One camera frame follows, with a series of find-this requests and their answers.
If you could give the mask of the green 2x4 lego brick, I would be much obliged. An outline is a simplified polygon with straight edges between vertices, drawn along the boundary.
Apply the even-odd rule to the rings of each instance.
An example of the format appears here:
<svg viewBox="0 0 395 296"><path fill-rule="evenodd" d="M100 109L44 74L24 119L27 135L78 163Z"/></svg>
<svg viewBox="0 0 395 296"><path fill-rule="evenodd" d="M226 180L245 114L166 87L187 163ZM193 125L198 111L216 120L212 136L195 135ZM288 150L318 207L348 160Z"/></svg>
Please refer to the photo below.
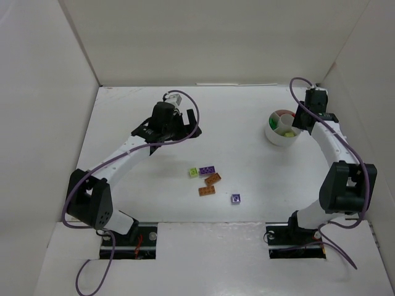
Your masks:
<svg viewBox="0 0 395 296"><path fill-rule="evenodd" d="M269 126L271 127L272 130L276 130L278 127L278 120L275 118L269 118Z"/></svg>

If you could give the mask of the purple 2x4 lego brick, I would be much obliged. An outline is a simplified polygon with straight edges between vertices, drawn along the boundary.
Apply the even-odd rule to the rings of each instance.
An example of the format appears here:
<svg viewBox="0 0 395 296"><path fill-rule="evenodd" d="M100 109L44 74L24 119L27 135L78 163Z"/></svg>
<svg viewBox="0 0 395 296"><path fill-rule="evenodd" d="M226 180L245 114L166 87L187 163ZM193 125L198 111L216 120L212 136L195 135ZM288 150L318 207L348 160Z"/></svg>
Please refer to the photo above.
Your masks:
<svg viewBox="0 0 395 296"><path fill-rule="evenodd" d="M214 166L204 166L199 168L199 174L201 176L212 175L215 174L216 170Z"/></svg>

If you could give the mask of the orange 2x4 lego brick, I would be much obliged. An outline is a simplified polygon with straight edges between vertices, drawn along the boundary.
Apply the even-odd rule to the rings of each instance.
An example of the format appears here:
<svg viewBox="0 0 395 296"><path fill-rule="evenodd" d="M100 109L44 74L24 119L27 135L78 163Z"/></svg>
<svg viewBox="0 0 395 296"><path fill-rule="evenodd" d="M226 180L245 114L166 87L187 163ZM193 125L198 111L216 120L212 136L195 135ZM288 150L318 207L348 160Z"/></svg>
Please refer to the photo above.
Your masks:
<svg viewBox="0 0 395 296"><path fill-rule="evenodd" d="M215 173L204 180L206 186L212 186L215 183L221 180L221 176L218 173Z"/></svg>

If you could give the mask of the lavender 2x2 lego brick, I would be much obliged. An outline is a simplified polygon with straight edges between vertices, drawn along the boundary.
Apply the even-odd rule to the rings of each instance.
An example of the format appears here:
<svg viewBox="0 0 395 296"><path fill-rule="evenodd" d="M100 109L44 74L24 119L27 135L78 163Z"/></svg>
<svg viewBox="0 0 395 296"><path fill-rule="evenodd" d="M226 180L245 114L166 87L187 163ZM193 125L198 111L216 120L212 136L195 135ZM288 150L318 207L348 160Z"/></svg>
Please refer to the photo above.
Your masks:
<svg viewBox="0 0 395 296"><path fill-rule="evenodd" d="M241 196L239 194L232 194L231 195L231 203L232 204L240 204Z"/></svg>

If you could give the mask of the red 2x4 lego brick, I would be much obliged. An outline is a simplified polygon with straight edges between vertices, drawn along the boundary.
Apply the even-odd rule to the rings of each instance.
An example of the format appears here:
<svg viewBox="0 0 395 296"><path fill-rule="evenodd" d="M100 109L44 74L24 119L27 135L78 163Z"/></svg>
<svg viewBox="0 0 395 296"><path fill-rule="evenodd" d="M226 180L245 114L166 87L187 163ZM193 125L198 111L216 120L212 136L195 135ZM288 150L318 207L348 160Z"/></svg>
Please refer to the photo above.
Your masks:
<svg viewBox="0 0 395 296"><path fill-rule="evenodd" d="M284 109L276 110L275 113L276 113L278 116L282 116L283 114L290 114L290 115L294 116L294 112L293 112L293 111L284 110Z"/></svg>

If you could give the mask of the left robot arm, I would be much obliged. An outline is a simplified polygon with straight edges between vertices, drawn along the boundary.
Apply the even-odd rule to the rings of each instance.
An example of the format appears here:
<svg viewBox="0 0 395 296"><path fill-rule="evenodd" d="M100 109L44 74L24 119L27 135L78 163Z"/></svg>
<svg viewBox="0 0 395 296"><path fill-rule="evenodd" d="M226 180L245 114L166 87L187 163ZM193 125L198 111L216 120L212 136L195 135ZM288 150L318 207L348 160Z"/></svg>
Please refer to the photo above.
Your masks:
<svg viewBox="0 0 395 296"><path fill-rule="evenodd" d="M132 238L139 223L114 208L112 190L134 166L158 148L201 134L198 109L186 111L188 122L185 123L178 108L179 103L172 99L158 102L152 115L135 128L109 157L89 170L75 170L70 175L63 215L81 221L84 228L112 231Z"/></svg>

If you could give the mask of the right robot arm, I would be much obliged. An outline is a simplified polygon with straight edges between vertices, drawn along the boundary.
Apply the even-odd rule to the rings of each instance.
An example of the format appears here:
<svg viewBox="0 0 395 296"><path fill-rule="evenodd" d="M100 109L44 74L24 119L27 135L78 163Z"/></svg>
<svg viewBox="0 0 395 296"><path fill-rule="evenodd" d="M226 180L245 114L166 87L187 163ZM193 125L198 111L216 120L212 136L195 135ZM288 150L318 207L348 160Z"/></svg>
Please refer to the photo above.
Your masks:
<svg viewBox="0 0 395 296"><path fill-rule="evenodd" d="M363 216L370 205L377 169L364 163L342 134L339 120L326 111L328 94L320 88L306 91L298 103L293 126L307 131L321 148L329 170L318 200L294 212L288 222L293 232L318 229L341 215Z"/></svg>

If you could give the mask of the white divided round container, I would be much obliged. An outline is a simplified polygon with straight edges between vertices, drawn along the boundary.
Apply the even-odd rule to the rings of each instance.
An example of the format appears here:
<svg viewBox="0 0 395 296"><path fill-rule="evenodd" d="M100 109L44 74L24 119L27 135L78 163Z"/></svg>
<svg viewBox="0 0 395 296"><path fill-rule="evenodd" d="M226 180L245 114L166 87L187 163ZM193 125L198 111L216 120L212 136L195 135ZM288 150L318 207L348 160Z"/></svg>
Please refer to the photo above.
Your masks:
<svg viewBox="0 0 395 296"><path fill-rule="evenodd" d="M265 135L266 138L274 145L279 147L289 147L291 146L296 139L301 134L301 130L293 126L294 116L290 114L283 114L282 116L278 116L275 111L269 116L269 118L275 118L278 120L278 127L276 130L272 130L269 126L269 118L267 120L267 124L265 126ZM295 136L293 138L286 138L284 134L292 131Z"/></svg>

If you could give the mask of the orange 2x4 lego plate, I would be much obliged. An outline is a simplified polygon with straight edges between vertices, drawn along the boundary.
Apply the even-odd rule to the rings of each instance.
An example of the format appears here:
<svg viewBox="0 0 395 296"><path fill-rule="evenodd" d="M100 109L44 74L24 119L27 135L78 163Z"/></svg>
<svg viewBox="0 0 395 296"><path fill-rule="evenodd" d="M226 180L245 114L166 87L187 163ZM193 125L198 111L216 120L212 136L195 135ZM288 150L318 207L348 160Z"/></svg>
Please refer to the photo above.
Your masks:
<svg viewBox="0 0 395 296"><path fill-rule="evenodd" d="M203 196L215 194L216 191L214 186L206 186L206 187L200 187L198 189L198 193L201 197L203 197Z"/></svg>

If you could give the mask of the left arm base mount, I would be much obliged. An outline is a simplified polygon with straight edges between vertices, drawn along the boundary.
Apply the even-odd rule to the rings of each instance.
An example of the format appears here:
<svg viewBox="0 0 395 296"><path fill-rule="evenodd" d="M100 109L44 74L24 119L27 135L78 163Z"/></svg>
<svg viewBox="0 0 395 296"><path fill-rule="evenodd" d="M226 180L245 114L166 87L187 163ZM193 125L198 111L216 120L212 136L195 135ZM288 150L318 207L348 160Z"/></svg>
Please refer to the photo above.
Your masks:
<svg viewBox="0 0 395 296"><path fill-rule="evenodd" d="M129 240L127 236L114 232L114 260L155 260L157 245L157 223L141 223L137 233Z"/></svg>

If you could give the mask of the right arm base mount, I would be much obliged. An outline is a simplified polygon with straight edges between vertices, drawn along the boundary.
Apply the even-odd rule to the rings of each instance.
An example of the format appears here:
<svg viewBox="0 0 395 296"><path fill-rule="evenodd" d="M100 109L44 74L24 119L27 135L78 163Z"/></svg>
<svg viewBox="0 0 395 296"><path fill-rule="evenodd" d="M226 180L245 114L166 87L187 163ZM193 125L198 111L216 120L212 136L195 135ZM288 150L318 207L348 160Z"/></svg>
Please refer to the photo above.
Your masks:
<svg viewBox="0 0 395 296"><path fill-rule="evenodd" d="M325 248L317 230L291 230L287 223L267 223L264 241L270 259L325 259Z"/></svg>

